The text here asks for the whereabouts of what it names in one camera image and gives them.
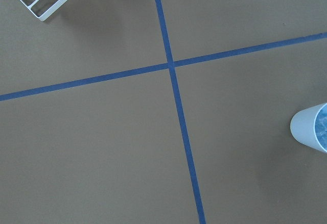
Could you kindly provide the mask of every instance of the white cup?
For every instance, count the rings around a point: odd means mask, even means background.
[[[327,103],[324,103],[299,111],[291,120],[291,133],[293,137],[298,142],[317,149],[323,153],[327,153],[327,150],[324,149],[318,141],[315,130],[315,122],[318,113],[326,105]]]

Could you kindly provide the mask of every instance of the blue grid line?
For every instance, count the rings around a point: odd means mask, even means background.
[[[287,39],[287,40],[266,43],[266,44],[259,44],[259,45],[245,47],[245,48],[241,48],[241,49],[234,49],[231,51],[214,53],[214,54],[209,54],[209,55],[205,55],[205,56],[201,56],[201,57],[192,57],[192,58],[188,58],[188,59],[179,60],[179,61],[175,62],[175,66],[180,67],[180,66],[190,65],[190,64],[194,64],[194,63],[206,62],[206,61],[211,61],[211,60],[221,59],[221,58],[226,58],[226,57],[232,57],[232,56],[238,56],[238,55],[242,55],[242,54],[258,52],[258,51],[263,51],[266,49],[283,47],[283,46],[287,46],[287,45],[300,44],[300,43],[324,39],[324,38],[327,38],[327,33],[314,34],[314,35],[309,35],[306,37]]]
[[[173,55],[171,52],[169,36],[168,36],[168,31],[167,31],[167,26],[166,26],[166,21],[165,21],[165,16],[164,16],[164,10],[162,8],[161,0],[155,0],[155,2],[156,2],[157,12],[158,12],[158,18],[159,18],[159,23],[160,23],[161,33],[162,33],[163,44],[165,46],[165,51],[166,51],[166,58],[167,58],[167,63],[168,63],[168,67],[169,67],[169,74],[170,74],[170,79],[171,79],[172,86],[173,86],[173,93],[174,93],[174,97],[175,97],[177,115],[178,115],[181,133],[182,133],[183,144],[184,144],[184,149],[185,149],[185,153],[186,153],[186,160],[188,162],[195,204],[196,204],[196,208],[198,211],[199,222],[200,222],[200,224],[205,224],[205,216],[204,216],[204,211],[203,211],[201,194],[200,194],[198,179],[196,176],[195,165],[194,165],[194,160],[193,160],[193,155],[192,155],[192,150],[191,150],[191,145],[190,145],[190,138],[189,138],[188,129],[186,126],[185,115],[184,115],[184,110],[183,110],[183,106],[182,106],[182,100],[180,97],[177,76],[176,76],[176,71],[175,71],[175,66],[174,66],[174,60],[173,60]]]
[[[15,99],[15,98],[29,96],[29,95],[36,95],[36,94],[41,94],[41,93],[55,91],[55,90],[62,90],[62,89],[72,88],[72,87],[81,86],[81,85],[88,85],[88,84],[107,81],[107,80],[114,80],[114,79],[119,79],[119,78],[123,78],[123,77],[134,76],[134,75],[138,75],[138,74],[142,74],[142,73],[159,71],[159,70],[163,70],[163,69],[167,69],[167,68],[168,68],[168,64],[163,63],[163,64],[158,64],[158,65],[153,65],[153,66],[148,66],[148,67],[141,67],[141,68],[136,68],[136,69],[132,69],[132,70],[122,71],[122,72],[105,74],[105,75],[82,79],[82,80],[75,80],[75,81],[65,82],[65,83],[56,84],[56,85],[49,85],[49,86],[44,86],[44,87],[39,87],[39,88],[34,88],[34,89],[29,89],[29,90],[23,90],[23,91],[18,91],[18,92],[14,92],[14,93],[0,95],[0,101]]]

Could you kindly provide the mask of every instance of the blue line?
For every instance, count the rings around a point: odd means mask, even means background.
[[[19,91],[19,92],[0,95],[0,101],[15,99],[15,98],[29,96],[29,95],[36,95],[36,94],[41,94],[41,93],[55,91],[55,90],[67,89],[67,88],[72,88],[72,87],[76,87],[76,86],[97,83],[97,82],[101,82],[101,81],[114,80],[114,79],[119,79],[122,77],[128,77],[128,76],[133,76],[133,75],[147,73],[147,72],[154,72],[154,71],[159,71],[159,70],[163,70],[163,69],[167,69],[167,68],[168,68],[168,64],[163,63],[163,64],[158,64],[158,65],[153,65],[153,66],[148,66],[148,67],[141,67],[141,68],[136,68],[136,69],[132,69],[132,70],[122,71],[122,72],[105,74],[105,75],[82,79],[82,80],[75,80],[75,81],[70,81],[70,82],[56,84],[56,85],[49,85],[49,86],[39,87],[39,88],[35,88],[35,89],[30,89],[30,90],[23,90],[23,91]]]
[[[287,45],[292,45],[292,44],[299,44],[299,43],[304,43],[304,42],[309,42],[309,41],[314,41],[314,40],[319,40],[319,39],[324,39],[324,38],[327,38],[327,33],[314,34],[314,35],[310,35],[310,36],[306,36],[306,37],[287,39],[287,40],[266,43],[266,44],[259,44],[259,45],[255,45],[255,46],[251,46],[251,47],[234,49],[232,51],[214,53],[214,54],[205,55],[205,56],[201,56],[201,57],[193,57],[193,58],[176,61],[175,67],[180,67],[180,66],[199,63],[199,62],[206,62],[206,61],[221,59],[221,58],[225,58],[225,57],[232,57],[232,56],[237,56],[237,55],[246,54],[246,53],[258,52],[258,51],[263,51],[265,49],[272,49],[272,48],[277,48],[277,47],[282,47],[282,46],[287,46]]]
[[[184,115],[184,111],[183,111],[182,100],[180,97],[173,55],[172,55],[172,51],[171,51],[171,47],[170,47],[170,43],[169,43],[169,36],[168,36],[168,31],[167,31],[167,26],[166,26],[166,21],[165,21],[165,16],[164,16],[164,10],[162,8],[161,0],[155,0],[155,2],[156,2],[156,6],[157,6],[157,12],[158,12],[158,17],[159,17],[159,23],[160,23],[161,33],[162,33],[163,44],[165,46],[165,51],[166,51],[169,74],[170,74],[170,79],[171,79],[172,86],[173,86],[173,92],[174,92],[174,97],[175,97],[179,125],[180,125],[180,129],[181,129],[181,133],[182,133],[183,144],[184,144],[184,149],[185,149],[185,153],[186,153],[186,159],[188,162],[188,167],[189,167],[189,172],[190,172],[190,177],[191,177],[191,182],[192,182],[192,188],[193,188],[193,193],[194,193],[194,198],[195,198],[195,204],[196,204],[196,208],[197,208],[198,216],[199,216],[199,222],[200,222],[200,224],[205,224],[205,216],[204,216],[204,211],[203,211],[201,194],[200,194],[198,179],[196,176],[188,129],[186,127],[186,120],[185,120],[185,115]]]

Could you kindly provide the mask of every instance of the blue tape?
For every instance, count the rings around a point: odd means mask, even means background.
[[[195,204],[196,204],[196,208],[197,208],[198,216],[199,216],[199,222],[200,222],[200,224],[205,224],[205,216],[204,216],[204,211],[203,211],[201,194],[200,194],[198,179],[196,176],[188,129],[186,127],[186,120],[185,120],[184,110],[183,110],[182,101],[181,101],[181,97],[180,97],[173,55],[172,55],[172,51],[171,51],[171,47],[170,47],[170,43],[169,43],[169,36],[168,36],[168,31],[167,31],[167,26],[166,26],[166,21],[165,21],[165,16],[164,16],[164,10],[162,8],[161,0],[155,0],[155,2],[156,2],[156,6],[157,6],[157,12],[158,12],[158,17],[159,17],[161,33],[162,33],[163,45],[164,45],[165,51],[166,51],[169,74],[170,74],[170,79],[171,79],[172,86],[173,86],[173,92],[174,92],[174,97],[175,97],[179,125],[180,125],[180,129],[181,129],[181,133],[182,133],[183,144],[184,144],[184,149],[185,149],[185,153],[186,153],[186,159],[188,162],[188,167],[189,167],[189,172],[190,172],[190,177],[191,177],[191,182],[192,182],[192,188],[193,188],[193,193],[194,193],[194,198],[195,198]]]
[[[246,54],[246,53],[258,52],[258,51],[263,51],[265,49],[272,49],[272,48],[277,48],[277,47],[282,47],[282,46],[287,46],[287,45],[292,45],[292,44],[299,44],[299,43],[304,43],[304,42],[309,42],[309,41],[314,41],[314,40],[319,40],[319,39],[324,39],[324,38],[327,38],[327,33],[314,34],[314,35],[310,35],[310,36],[306,36],[306,37],[287,39],[287,40],[266,43],[266,44],[259,44],[259,45],[255,45],[255,46],[251,46],[251,47],[234,49],[232,51],[214,53],[214,54],[205,55],[205,56],[201,56],[201,57],[193,57],[193,58],[176,61],[175,67],[185,66],[185,65],[199,63],[199,62],[206,62],[206,61],[211,61],[211,60],[221,59],[221,58],[226,58],[226,57],[232,57],[232,56],[237,56],[237,55]]]
[[[148,67],[136,68],[136,69],[132,69],[132,70],[128,70],[128,71],[115,72],[115,73],[111,73],[111,74],[105,74],[105,75],[101,75],[101,76],[96,76],[96,77],[82,79],[82,80],[75,80],[75,81],[70,81],[70,82],[56,84],[56,85],[49,85],[49,86],[39,87],[39,88],[35,88],[35,89],[30,89],[30,90],[23,90],[23,91],[9,93],[9,94],[4,94],[4,95],[0,95],[0,101],[15,99],[15,98],[19,98],[19,97],[28,96],[28,95],[36,95],[36,94],[55,91],[55,90],[62,90],[62,89],[76,87],[76,86],[107,81],[107,80],[114,80],[114,79],[119,79],[122,77],[128,77],[128,76],[133,76],[133,75],[147,73],[147,72],[154,72],[154,71],[159,71],[159,70],[163,70],[163,69],[168,69],[167,63],[148,66]]]

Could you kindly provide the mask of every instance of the gray surface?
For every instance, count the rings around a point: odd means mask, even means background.
[[[154,0],[69,0],[46,22],[0,0],[0,94],[164,63]]]
[[[162,0],[175,60],[327,31],[327,0]]]
[[[289,130],[327,101],[326,45],[177,68],[208,224],[326,223],[327,157]]]
[[[169,73],[0,103],[0,222],[198,223]]]

